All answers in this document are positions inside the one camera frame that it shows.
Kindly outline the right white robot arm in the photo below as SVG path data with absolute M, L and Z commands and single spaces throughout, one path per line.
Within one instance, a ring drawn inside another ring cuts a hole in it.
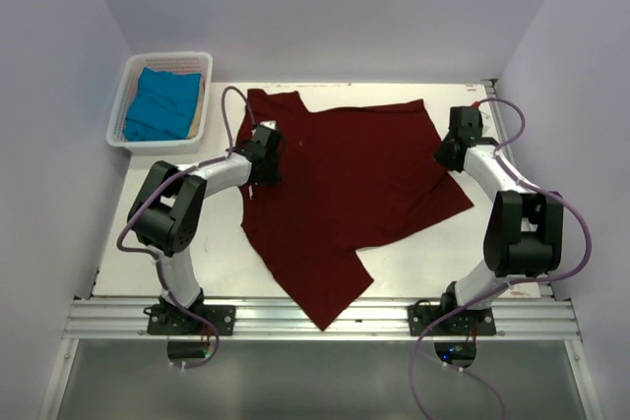
M 500 159 L 499 144 L 483 135 L 476 105 L 450 109 L 448 133 L 434 160 L 449 171 L 469 175 L 492 201 L 482 244 L 482 260 L 442 294 L 438 321 L 457 334 L 473 323 L 473 311 L 488 309 L 509 284 L 556 270 L 562 251 L 563 208 L 534 189 Z

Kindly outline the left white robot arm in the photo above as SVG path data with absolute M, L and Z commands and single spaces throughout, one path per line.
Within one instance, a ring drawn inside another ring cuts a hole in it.
M 198 305 L 203 290 L 189 250 L 204 200 L 230 188 L 279 183 L 285 148 L 277 124 L 265 121 L 224 156 L 179 166 L 161 160 L 150 168 L 116 245 L 125 253 L 151 256 L 161 285 L 160 299 L 173 306 L 169 320 L 182 333 L 198 331 L 205 320 Z

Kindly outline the dark red t shirt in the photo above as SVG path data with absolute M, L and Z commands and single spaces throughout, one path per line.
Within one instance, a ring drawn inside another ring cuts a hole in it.
M 320 330 L 372 282 L 357 253 L 472 207 L 434 161 L 440 137 L 421 99 L 312 112 L 295 91 L 252 89 L 286 139 L 281 180 L 242 187 L 242 228 L 278 285 Z

